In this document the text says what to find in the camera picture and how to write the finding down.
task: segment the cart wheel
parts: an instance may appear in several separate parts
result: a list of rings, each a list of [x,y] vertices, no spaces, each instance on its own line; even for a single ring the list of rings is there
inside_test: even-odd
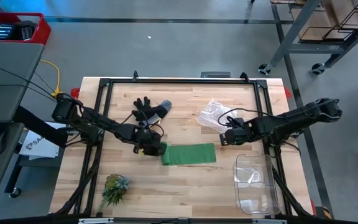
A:
[[[9,197],[10,198],[17,198],[21,193],[22,193],[22,190],[18,189],[17,187],[15,187],[13,189],[13,192],[9,195]]]
[[[316,63],[312,66],[310,72],[315,75],[321,75],[325,71],[326,67],[322,63]]]
[[[271,66],[268,64],[262,64],[258,68],[258,72],[264,75],[268,75],[272,70]]]

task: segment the black glove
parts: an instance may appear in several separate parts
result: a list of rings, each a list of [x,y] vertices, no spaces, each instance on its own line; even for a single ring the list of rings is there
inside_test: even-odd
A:
[[[149,124],[153,124],[156,120],[164,118],[172,107],[171,102],[164,100],[160,105],[152,108],[150,106],[150,100],[147,96],[144,97],[144,105],[140,98],[134,101],[134,105],[138,110],[132,111],[132,114],[136,117],[136,121],[140,121],[139,125],[141,126],[145,126],[147,124],[145,122],[146,120]]]

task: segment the red bin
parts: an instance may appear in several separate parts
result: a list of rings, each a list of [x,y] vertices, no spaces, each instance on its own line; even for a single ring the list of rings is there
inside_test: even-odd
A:
[[[0,40],[3,42],[20,42],[20,43],[36,43],[36,44],[47,44],[50,26],[47,21],[45,21],[44,15],[42,13],[16,13],[16,12],[0,12],[0,24],[12,24],[15,22],[20,22],[21,20],[18,16],[36,16],[39,17],[37,26],[35,27],[34,33],[30,40]]]

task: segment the yellow cable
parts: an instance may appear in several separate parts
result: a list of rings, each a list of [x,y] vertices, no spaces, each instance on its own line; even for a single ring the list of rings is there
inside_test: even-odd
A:
[[[47,60],[42,60],[42,59],[40,60],[40,62],[47,63],[47,64],[49,64],[49,65],[51,65],[51,66],[53,66],[53,67],[56,68],[56,71],[57,71],[57,86],[56,86],[55,92],[52,93],[52,96],[53,96],[53,97],[56,97],[57,94],[60,93],[60,70],[59,70],[59,68],[58,68],[54,63],[52,63],[52,62],[49,62],[49,61],[47,61]]]

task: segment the black desk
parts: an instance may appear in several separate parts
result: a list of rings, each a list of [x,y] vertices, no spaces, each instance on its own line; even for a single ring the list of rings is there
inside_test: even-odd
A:
[[[0,42],[0,85],[22,85],[0,86],[0,125],[7,125],[9,128],[8,147],[6,152],[0,155],[0,183],[16,148],[23,125],[60,147],[64,147],[67,141],[67,133],[57,131],[20,106],[29,86],[26,80],[31,80],[43,50],[42,44]],[[20,169],[14,168],[5,192],[13,191],[19,173]]]

